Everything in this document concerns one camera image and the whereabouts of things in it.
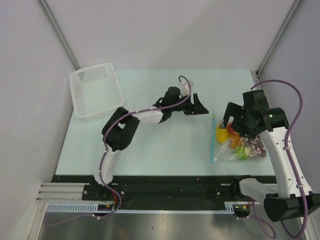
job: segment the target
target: white plastic basket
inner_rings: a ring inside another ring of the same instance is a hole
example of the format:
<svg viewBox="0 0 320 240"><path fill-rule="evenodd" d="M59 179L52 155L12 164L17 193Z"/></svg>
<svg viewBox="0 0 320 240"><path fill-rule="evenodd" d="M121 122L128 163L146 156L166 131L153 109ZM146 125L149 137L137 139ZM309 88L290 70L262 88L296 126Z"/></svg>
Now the white plastic basket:
<svg viewBox="0 0 320 240"><path fill-rule="evenodd" d="M74 71L69 80L74 113L78 118L100 118L124 104L124 96L111 63Z"/></svg>

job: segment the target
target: table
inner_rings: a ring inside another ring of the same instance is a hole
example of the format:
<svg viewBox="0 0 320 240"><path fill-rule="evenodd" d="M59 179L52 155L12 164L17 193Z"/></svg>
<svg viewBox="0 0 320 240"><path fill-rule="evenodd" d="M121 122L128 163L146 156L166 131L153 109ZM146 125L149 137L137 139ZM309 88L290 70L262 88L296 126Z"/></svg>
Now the table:
<svg viewBox="0 0 320 240"><path fill-rule="evenodd" d="M116 73L124 107L129 111L151 107L168 87L179 87L178 76L184 75L194 83L192 92L198 93L209 114L186 116L174 112L166 122L138 128L129 147L121 153L114 175L275 175L268 156L210 163L212 114L216 114L218 123L228 102L243 104L242 93L253 85L249 70L118 70ZM110 115L86 120L72 114L56 175L95 174L104 150L101 130L109 118Z"/></svg>

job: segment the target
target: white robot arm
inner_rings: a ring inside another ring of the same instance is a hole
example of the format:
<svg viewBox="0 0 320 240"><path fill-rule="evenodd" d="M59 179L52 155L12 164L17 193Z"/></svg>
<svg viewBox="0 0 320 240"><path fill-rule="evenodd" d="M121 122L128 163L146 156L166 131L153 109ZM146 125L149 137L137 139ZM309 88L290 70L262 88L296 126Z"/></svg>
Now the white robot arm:
<svg viewBox="0 0 320 240"><path fill-rule="evenodd" d="M229 118L233 117L231 128L241 137L254 139L260 134L272 162L277 193L272 193L266 185L249 176L240 179L239 193L263 204L273 222L303 217L304 209L308 209L308 214L312 213L320 206L320 194L312 192L301 171L285 112L281 108L269 108L263 90L243 93L243 101L243 106L228 103L220 128L225 128Z"/></svg>
<svg viewBox="0 0 320 240"><path fill-rule="evenodd" d="M119 107L112 115L110 120L106 123L102 130L102 135L105 135L107 130L110 130L107 138L105 139L105 145L107 153L104 154L104 159L101 161L102 166L94 175L94 179L100 185L109 184L113 179L113 172L116 166L117 159L122 150L124 150L130 143L138 127L145 124L158 124L163 123L169 119L172 112L183 111L186 115L200 115L208 114L209 111L201 104L196 93L193 94L193 103L190 100L192 82L186 79L185 83L180 81L181 89L171 86L165 93L164 97L159 98L152 108L137 111L136 113L128 113L123 107ZM119 118L128 114L120 124L124 124L124 127L115 125L118 123Z"/></svg>

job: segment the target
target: white panel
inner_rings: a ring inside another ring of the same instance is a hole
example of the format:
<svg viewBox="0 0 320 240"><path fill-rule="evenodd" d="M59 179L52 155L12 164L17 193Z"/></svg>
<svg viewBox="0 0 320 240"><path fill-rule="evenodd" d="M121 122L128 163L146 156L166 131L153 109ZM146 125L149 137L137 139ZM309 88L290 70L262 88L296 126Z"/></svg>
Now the white panel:
<svg viewBox="0 0 320 240"><path fill-rule="evenodd" d="M262 73L262 80L285 80L301 91L303 109L291 138L302 172L315 193L320 193L319 12L320 1L304 1ZM267 83L263 88L271 106L282 107L291 122L299 107L297 94L280 83ZM320 232L320 209L313 216Z"/></svg>
<svg viewBox="0 0 320 240"><path fill-rule="evenodd" d="M257 70L294 0L48 0L81 67Z"/></svg>
<svg viewBox="0 0 320 240"><path fill-rule="evenodd" d="M0 7L0 239L55 167L73 70L35 0Z"/></svg>

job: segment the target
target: toy fruit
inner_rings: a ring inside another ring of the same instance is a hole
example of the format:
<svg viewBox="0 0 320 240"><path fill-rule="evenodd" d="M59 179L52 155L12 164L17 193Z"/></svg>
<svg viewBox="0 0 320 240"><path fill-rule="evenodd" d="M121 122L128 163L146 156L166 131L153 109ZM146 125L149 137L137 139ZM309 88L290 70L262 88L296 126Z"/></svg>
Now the toy fruit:
<svg viewBox="0 0 320 240"><path fill-rule="evenodd" d="M232 122L229 122L228 125L226 126L226 129L227 129L228 133L229 133L229 134L232 134L232 135L238 134L236 131L234 131L234 130L231 128L231 125L232 125Z"/></svg>
<svg viewBox="0 0 320 240"><path fill-rule="evenodd" d="M242 138L240 138L239 133L230 134L229 138L231 139L230 148L235 149L238 146L243 146L244 142Z"/></svg>
<svg viewBox="0 0 320 240"><path fill-rule="evenodd" d="M237 159L246 160L249 156L245 146L237 146L234 150L234 155Z"/></svg>
<svg viewBox="0 0 320 240"><path fill-rule="evenodd" d="M216 126L215 138L218 141L218 143L223 144L228 140L229 133L228 133L228 130L226 128L225 129L220 129L219 126L220 125Z"/></svg>

